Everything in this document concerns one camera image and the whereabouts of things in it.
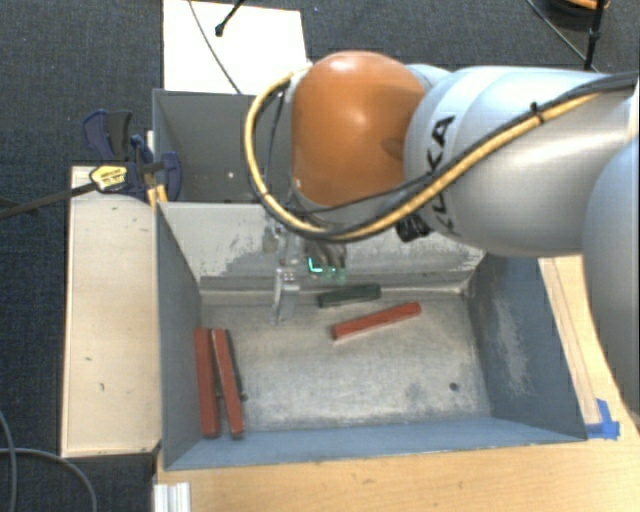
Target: gray carpet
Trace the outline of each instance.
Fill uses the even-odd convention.
[[[589,19],[536,0],[586,51]],[[448,69],[480,64],[580,69],[578,57],[524,0],[247,2],[302,11],[307,54],[373,49]],[[27,201],[66,187],[74,161],[93,159],[80,123],[97,108],[151,126],[162,83],[160,0],[1,0],[0,197]],[[612,0],[594,64],[638,68],[640,2]],[[64,332],[66,207],[0,221],[0,409],[18,446],[56,451]],[[150,507],[149,456],[82,461],[100,510]],[[0,509],[6,509],[6,458]],[[55,464],[20,460],[18,510],[88,510],[78,482]]]

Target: bin floor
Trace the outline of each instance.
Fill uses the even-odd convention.
[[[334,345],[335,323],[406,300],[320,309],[302,304],[282,325],[267,305],[203,300],[202,322],[228,329],[247,400],[248,431],[438,421],[491,415],[460,295],[417,297],[422,313]]]

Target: red wooden block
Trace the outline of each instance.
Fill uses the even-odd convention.
[[[347,336],[417,316],[421,312],[422,308],[418,302],[407,302],[400,306],[336,324],[331,328],[331,336],[335,341],[338,341]]]
[[[231,437],[239,438],[244,433],[244,419],[231,361],[231,352],[224,329],[215,329],[213,331],[213,352],[216,358],[218,378],[222,388],[222,396],[224,397]]]
[[[220,414],[216,397],[216,380],[209,329],[204,327],[195,329],[193,344],[196,353],[196,374],[200,400],[200,429],[205,437],[218,437],[220,435]]]

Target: white paper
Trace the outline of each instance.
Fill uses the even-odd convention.
[[[215,27],[231,5],[193,2],[209,43],[243,94],[258,94],[307,62],[298,11],[242,6],[224,36]],[[185,0],[164,0],[164,88],[172,91],[234,90],[211,55]]]

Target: blue tape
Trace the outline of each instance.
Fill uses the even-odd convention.
[[[611,419],[609,405],[605,400],[596,398],[598,409],[600,409],[601,423],[585,425],[589,439],[611,439],[617,441],[620,437],[620,422]]]

